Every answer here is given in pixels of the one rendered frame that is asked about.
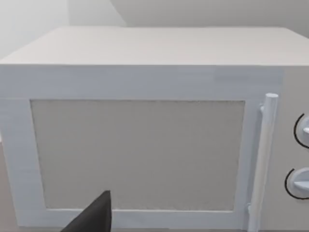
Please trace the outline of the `pale microwave oven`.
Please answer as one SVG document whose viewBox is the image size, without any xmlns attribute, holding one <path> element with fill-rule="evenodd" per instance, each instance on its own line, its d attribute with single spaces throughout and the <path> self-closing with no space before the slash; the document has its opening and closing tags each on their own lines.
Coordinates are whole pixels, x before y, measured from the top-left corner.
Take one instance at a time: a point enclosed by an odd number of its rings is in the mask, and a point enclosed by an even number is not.
<svg viewBox="0 0 309 232">
<path fill-rule="evenodd" d="M 309 167 L 309 149 L 301 147 L 293 135 L 298 117 L 309 114 L 308 38 L 284 28 L 65 27 L 13 52 L 0 60 L 2 64 L 283 68 L 259 231 L 309 232 L 309 201 L 293 199 L 284 189 L 292 168 Z M 259 108 L 259 138 L 251 162 L 246 227 L 199 230 L 247 231 L 264 101 Z"/>
</svg>

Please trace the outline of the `pale microwave door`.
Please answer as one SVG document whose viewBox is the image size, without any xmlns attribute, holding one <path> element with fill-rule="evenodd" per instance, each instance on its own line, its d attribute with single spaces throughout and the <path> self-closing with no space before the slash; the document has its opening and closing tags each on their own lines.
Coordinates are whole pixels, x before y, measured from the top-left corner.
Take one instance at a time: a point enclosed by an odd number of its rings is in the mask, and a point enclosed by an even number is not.
<svg viewBox="0 0 309 232">
<path fill-rule="evenodd" d="M 260 104 L 283 68 L 0 65 L 17 224 L 64 227 L 103 190 L 117 229 L 244 229 Z"/>
</svg>

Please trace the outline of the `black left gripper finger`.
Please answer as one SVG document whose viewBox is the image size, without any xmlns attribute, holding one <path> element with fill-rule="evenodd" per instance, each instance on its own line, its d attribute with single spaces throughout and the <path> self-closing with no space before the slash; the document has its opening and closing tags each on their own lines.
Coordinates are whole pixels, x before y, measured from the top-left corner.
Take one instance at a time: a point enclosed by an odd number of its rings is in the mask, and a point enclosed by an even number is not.
<svg viewBox="0 0 309 232">
<path fill-rule="evenodd" d="M 112 199 L 104 191 L 60 232 L 111 232 Z"/>
</svg>

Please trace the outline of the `white microwave knob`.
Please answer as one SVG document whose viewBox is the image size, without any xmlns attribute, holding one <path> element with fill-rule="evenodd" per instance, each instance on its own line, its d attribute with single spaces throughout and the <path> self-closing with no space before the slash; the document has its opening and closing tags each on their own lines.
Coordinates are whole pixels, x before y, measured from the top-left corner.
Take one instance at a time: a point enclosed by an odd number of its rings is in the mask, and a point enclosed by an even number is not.
<svg viewBox="0 0 309 232">
<path fill-rule="evenodd" d="M 295 122 L 293 135 L 296 142 L 309 149 L 309 114 L 301 114 Z"/>
<path fill-rule="evenodd" d="M 285 177 L 284 189 L 293 199 L 309 201 L 309 167 L 292 168 Z"/>
</svg>

